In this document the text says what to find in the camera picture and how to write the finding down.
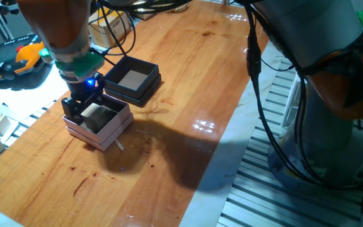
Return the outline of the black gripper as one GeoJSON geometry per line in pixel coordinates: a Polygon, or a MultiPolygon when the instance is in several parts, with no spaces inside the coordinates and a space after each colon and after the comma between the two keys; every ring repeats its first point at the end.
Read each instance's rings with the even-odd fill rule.
{"type": "Polygon", "coordinates": [[[82,82],[69,83],[67,86],[71,93],[71,97],[63,98],[61,100],[62,108],[65,115],[75,124],[81,124],[83,122],[80,111],[83,103],[91,96],[94,96],[95,103],[102,102],[103,89],[105,87],[104,76],[96,72],[92,77],[82,82]]]}

